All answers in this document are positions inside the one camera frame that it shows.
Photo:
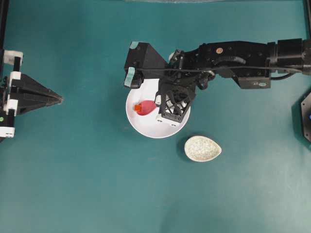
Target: blue tape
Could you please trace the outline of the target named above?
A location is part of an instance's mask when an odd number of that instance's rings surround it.
[[[124,86],[131,87],[131,83],[132,83],[134,75],[135,75],[135,68],[129,67],[127,75],[125,77]]]
[[[138,41],[133,41],[133,42],[131,43],[131,45],[130,45],[130,49],[132,49],[132,50],[136,49],[138,43],[139,43]]]

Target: wire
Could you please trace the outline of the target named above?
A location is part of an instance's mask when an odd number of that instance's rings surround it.
[[[280,77],[271,77],[271,80],[277,81],[277,80],[283,80],[286,78],[289,78],[290,76],[293,76],[294,74],[286,74],[284,76],[280,76]]]
[[[234,66],[234,67],[214,67],[214,68],[204,68],[204,69],[173,69],[173,68],[158,68],[158,69],[143,69],[138,68],[140,71],[181,71],[181,72],[204,72],[204,71],[217,71],[222,69],[269,69],[269,70],[286,70],[292,72],[301,72],[299,69],[289,68],[289,67],[253,67],[253,66]]]

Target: speckled bowl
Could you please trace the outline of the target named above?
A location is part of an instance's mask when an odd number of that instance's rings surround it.
[[[222,152],[221,147],[209,139],[203,136],[193,136],[185,143],[185,153],[193,161],[207,162]]]

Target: white bowl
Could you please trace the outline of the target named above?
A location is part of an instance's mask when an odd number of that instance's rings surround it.
[[[126,99],[126,115],[133,128],[142,135],[150,138],[165,138],[180,131],[187,123],[190,115],[190,108],[183,121],[176,127],[158,122],[156,116],[159,108],[154,109],[150,114],[140,116],[134,111],[134,105],[144,100],[154,100],[158,91],[159,79],[145,79],[139,89],[132,89]]]

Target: teal mat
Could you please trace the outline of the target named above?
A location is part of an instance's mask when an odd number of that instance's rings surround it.
[[[0,144],[0,232],[309,232],[311,153],[297,104],[311,77],[258,91],[217,77],[185,128],[161,140],[131,127],[123,87],[131,41],[167,58],[208,42],[305,39],[305,28],[299,0],[12,0],[6,49],[23,51],[22,72],[65,100],[17,117],[16,137]],[[197,134],[223,153],[190,162],[183,145]]]

